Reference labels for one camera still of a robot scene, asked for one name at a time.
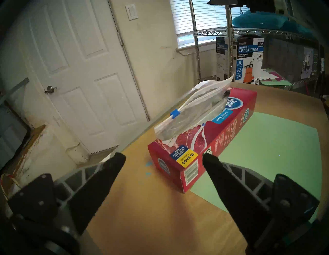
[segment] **window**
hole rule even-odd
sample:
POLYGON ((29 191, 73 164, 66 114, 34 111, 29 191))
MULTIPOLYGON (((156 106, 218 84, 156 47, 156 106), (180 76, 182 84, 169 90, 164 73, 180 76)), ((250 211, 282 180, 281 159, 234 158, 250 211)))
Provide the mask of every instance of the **window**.
MULTIPOLYGON (((197 30, 226 27, 225 6, 209 5, 209 0, 193 0, 197 30)), ((178 47, 194 45, 193 25, 189 0, 170 0, 178 47)), ((232 19, 249 10, 246 6, 231 8, 232 19)), ((216 36, 199 36, 199 42, 208 42, 216 36)))

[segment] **meat image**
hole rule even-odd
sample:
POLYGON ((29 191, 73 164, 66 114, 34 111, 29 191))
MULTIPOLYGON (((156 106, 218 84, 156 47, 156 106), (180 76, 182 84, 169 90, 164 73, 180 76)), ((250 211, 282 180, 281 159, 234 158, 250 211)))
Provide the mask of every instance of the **meat image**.
POLYGON ((173 153, 179 146, 184 145, 189 149, 200 154, 206 147, 205 124, 198 125, 179 136, 168 141, 157 139, 156 142, 164 148, 169 154, 173 153))

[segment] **plastic freezer bag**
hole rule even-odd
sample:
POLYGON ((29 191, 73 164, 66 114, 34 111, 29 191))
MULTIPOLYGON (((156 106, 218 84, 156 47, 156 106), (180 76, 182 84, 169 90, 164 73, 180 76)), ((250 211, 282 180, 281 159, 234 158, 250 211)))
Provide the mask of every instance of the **plastic freezer bag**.
POLYGON ((234 74, 224 81, 204 81, 197 87, 198 91, 190 96, 185 103, 175 109, 169 118, 154 127, 158 139, 169 140, 194 126, 205 123, 218 116, 225 108, 226 90, 234 74))

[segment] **window blinds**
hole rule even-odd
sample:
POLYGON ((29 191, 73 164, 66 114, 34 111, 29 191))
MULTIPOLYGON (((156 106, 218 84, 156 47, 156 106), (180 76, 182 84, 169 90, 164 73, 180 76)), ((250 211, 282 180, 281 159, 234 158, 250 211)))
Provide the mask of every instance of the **window blinds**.
MULTIPOLYGON (((193 0, 197 30, 226 27, 225 6, 208 5, 209 0, 193 0)), ((176 34, 193 31, 190 4, 188 0, 170 0, 176 34)), ((249 10, 241 7, 242 12, 249 10)), ((240 15, 240 8, 231 8, 232 19, 240 15)))

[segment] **yellow label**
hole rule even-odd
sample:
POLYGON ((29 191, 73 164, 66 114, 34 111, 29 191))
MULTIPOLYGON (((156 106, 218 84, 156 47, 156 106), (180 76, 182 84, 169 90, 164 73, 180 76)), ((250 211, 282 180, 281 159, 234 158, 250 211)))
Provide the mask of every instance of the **yellow label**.
POLYGON ((182 156, 180 156, 176 161, 181 164, 183 167, 187 167, 192 163, 194 159, 199 156, 196 152, 191 149, 188 149, 182 156))

